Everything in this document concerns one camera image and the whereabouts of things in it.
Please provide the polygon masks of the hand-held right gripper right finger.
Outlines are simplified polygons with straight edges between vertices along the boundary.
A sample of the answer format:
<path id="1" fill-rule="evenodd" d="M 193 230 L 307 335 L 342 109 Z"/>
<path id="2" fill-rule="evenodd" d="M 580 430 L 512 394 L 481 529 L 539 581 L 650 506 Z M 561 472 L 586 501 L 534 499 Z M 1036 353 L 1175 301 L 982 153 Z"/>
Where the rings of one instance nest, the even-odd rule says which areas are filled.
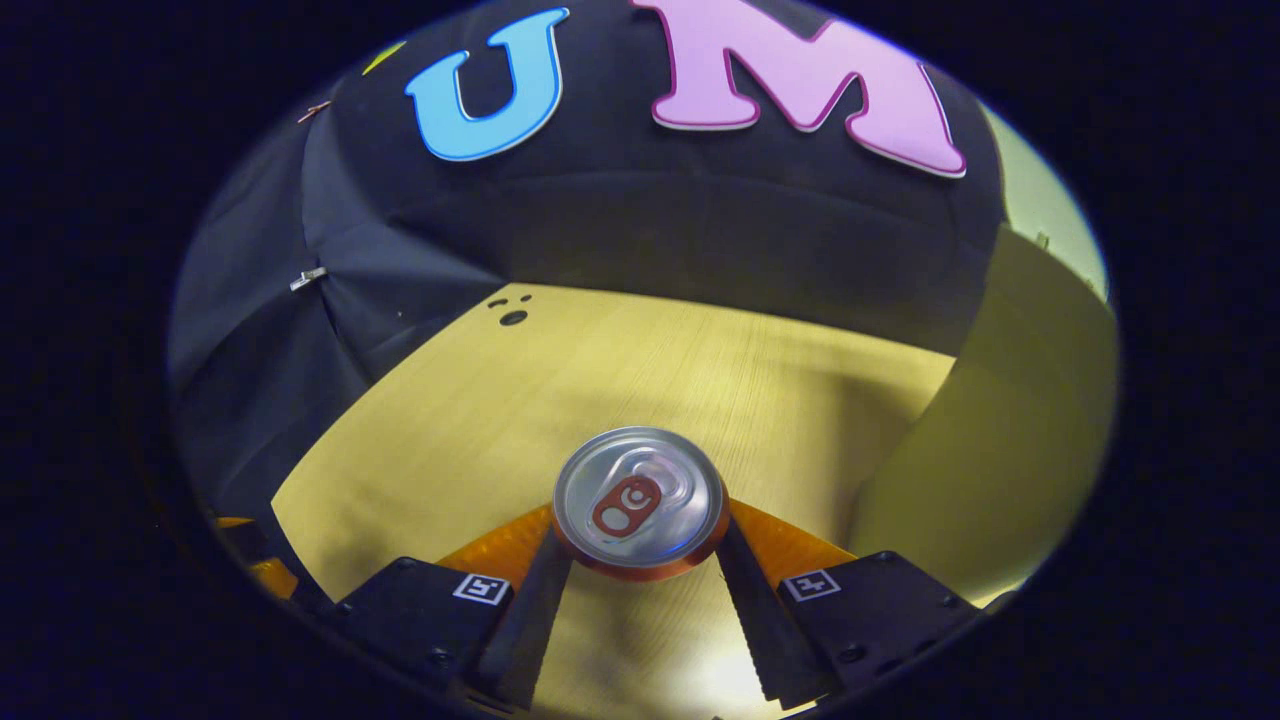
<path id="1" fill-rule="evenodd" d="M 737 500 L 716 556 L 763 696 L 785 710 L 861 698 L 986 618 L 901 553 L 859 557 Z"/>

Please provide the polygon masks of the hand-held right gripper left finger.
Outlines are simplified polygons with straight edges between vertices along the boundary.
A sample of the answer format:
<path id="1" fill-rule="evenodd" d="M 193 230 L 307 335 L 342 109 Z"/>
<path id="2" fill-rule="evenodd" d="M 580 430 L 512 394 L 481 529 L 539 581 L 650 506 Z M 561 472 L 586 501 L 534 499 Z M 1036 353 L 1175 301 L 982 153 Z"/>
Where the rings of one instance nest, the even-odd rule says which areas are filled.
<path id="1" fill-rule="evenodd" d="M 335 602 L 335 628 L 452 703 L 529 711 L 572 562 L 543 505 L 435 562 L 394 559 Z"/>

